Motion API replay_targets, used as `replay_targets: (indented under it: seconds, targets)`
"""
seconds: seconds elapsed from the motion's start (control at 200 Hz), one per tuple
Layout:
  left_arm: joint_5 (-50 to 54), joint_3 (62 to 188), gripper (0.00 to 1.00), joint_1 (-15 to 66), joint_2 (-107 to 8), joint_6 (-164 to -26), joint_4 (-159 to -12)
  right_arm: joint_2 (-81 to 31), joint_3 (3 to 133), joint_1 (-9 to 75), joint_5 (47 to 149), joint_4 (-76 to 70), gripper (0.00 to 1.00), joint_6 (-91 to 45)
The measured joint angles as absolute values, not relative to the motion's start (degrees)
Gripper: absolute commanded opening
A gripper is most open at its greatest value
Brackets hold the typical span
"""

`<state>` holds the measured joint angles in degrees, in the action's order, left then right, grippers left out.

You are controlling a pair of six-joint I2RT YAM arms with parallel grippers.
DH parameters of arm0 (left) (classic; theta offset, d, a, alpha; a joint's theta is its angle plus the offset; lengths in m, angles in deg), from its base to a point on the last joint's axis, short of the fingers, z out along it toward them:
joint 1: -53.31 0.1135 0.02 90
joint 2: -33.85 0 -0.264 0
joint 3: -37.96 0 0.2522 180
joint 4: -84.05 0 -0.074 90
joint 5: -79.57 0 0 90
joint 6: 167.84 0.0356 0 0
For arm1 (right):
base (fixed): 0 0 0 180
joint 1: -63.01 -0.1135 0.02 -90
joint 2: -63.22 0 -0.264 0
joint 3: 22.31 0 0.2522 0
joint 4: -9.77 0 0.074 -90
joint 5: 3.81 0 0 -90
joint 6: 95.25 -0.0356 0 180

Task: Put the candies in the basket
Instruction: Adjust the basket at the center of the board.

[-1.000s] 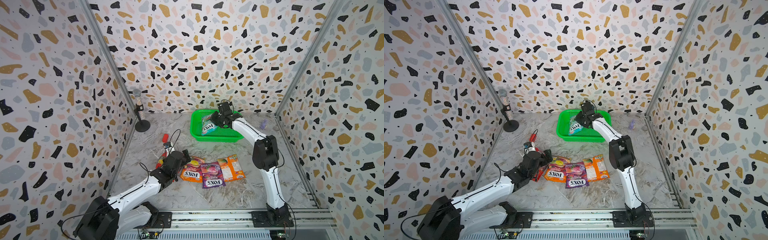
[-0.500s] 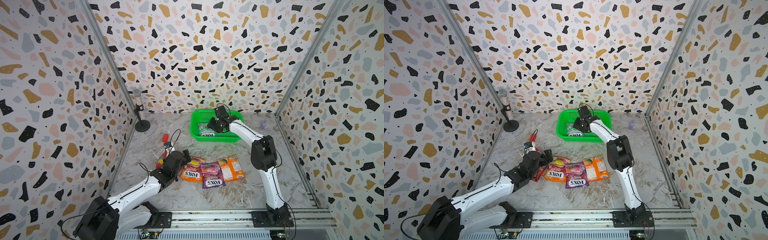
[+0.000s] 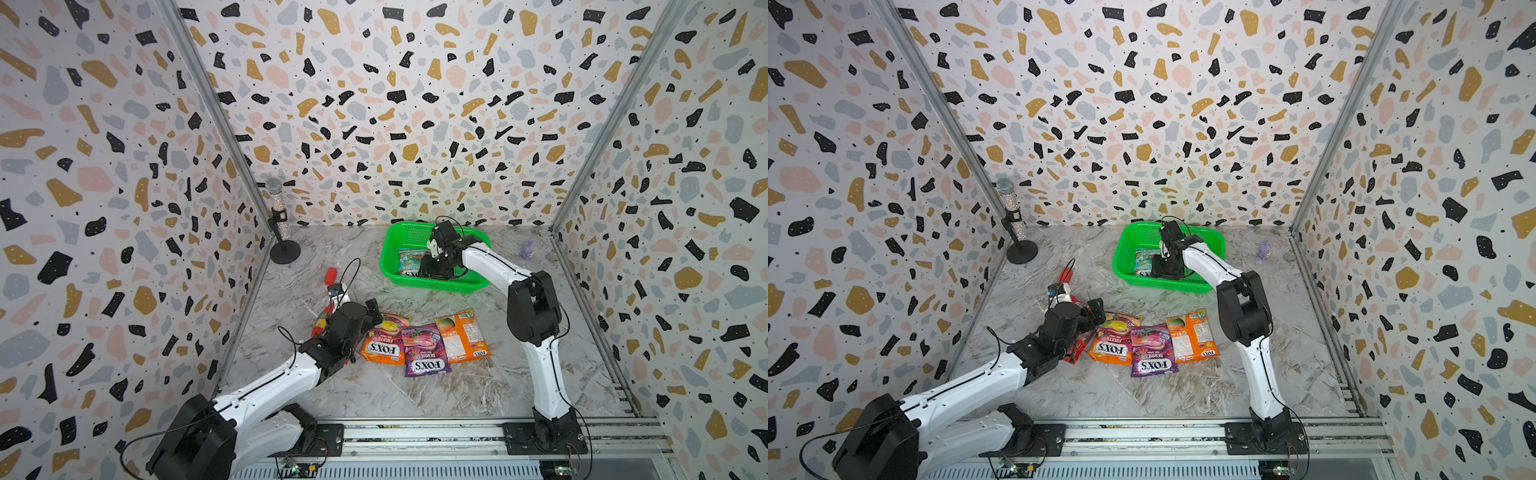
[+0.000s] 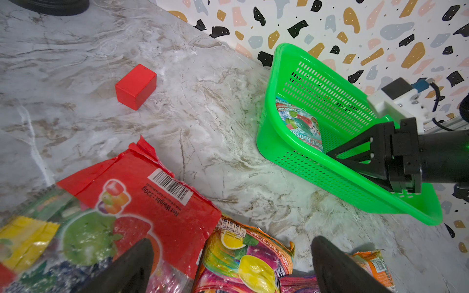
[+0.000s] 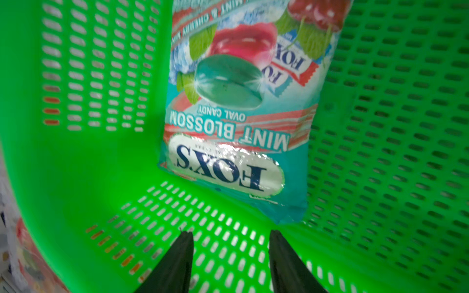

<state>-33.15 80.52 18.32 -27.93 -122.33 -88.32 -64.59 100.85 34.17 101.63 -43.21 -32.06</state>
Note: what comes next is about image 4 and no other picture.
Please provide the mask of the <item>orange Fox's fruits candy bag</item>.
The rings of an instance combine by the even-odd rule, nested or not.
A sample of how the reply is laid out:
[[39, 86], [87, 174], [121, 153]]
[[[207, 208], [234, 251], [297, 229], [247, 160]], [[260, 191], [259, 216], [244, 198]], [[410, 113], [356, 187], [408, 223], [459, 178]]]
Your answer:
[[293, 273], [295, 244], [223, 215], [206, 241], [193, 293], [279, 293]]

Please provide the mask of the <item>orange candy bag back side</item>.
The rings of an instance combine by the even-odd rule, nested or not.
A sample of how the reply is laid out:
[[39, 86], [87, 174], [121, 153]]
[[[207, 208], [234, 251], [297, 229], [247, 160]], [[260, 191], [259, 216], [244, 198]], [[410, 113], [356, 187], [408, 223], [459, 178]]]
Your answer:
[[398, 292], [381, 250], [360, 251], [349, 256], [392, 293]]

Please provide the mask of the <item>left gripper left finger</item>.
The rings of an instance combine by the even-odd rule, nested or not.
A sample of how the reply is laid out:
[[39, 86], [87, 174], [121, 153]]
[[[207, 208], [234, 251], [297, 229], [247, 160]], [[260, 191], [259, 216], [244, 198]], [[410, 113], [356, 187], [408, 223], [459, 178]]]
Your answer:
[[82, 293], [145, 293], [153, 267], [153, 246], [142, 239], [106, 270], [90, 280]]

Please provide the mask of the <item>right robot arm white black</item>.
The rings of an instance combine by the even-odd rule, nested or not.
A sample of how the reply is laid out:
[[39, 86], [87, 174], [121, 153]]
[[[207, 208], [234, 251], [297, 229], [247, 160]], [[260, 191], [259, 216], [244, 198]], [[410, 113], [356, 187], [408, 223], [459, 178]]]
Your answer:
[[469, 186], [469, 132], [419, 134], [415, 118], [378, 123], [328, 156], [389, 192], [419, 194], [424, 183]]

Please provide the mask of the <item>teal Fox's mint candy bag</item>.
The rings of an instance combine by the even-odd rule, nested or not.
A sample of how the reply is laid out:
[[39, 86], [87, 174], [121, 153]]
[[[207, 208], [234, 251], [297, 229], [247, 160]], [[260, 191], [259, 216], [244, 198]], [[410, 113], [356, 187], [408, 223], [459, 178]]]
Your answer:
[[323, 152], [318, 120], [307, 111], [280, 96], [276, 97], [277, 112], [286, 127], [301, 141]]

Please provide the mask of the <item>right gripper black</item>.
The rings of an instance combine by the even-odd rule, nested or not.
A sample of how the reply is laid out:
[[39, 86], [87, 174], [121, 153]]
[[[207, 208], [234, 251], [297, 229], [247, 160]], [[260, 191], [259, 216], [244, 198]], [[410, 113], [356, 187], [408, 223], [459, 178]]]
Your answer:
[[[328, 151], [342, 164], [389, 192], [420, 194], [422, 171], [415, 118], [372, 126], [348, 142]], [[365, 164], [350, 159], [371, 159]]]

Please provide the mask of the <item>red fruit candy bag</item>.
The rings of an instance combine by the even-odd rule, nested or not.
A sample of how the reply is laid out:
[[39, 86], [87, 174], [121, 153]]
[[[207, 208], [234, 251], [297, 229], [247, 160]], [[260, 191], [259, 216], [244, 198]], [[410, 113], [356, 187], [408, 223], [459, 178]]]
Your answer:
[[146, 293], [182, 293], [220, 218], [210, 200], [177, 180], [139, 139], [41, 190], [1, 222], [1, 291], [77, 293], [150, 239]]

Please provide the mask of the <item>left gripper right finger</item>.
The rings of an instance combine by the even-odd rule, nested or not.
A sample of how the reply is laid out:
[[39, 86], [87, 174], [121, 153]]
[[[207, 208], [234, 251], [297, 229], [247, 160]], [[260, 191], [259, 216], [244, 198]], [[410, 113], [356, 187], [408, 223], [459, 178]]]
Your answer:
[[311, 243], [313, 267], [322, 293], [388, 293], [352, 258], [323, 236]]

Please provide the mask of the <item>purple Fox's berries candy bag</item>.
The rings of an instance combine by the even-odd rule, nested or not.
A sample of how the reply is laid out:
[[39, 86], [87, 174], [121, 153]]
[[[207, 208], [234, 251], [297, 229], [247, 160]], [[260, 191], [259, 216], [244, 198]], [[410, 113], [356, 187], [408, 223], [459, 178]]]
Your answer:
[[281, 293], [320, 293], [316, 277], [289, 277], [280, 279]]

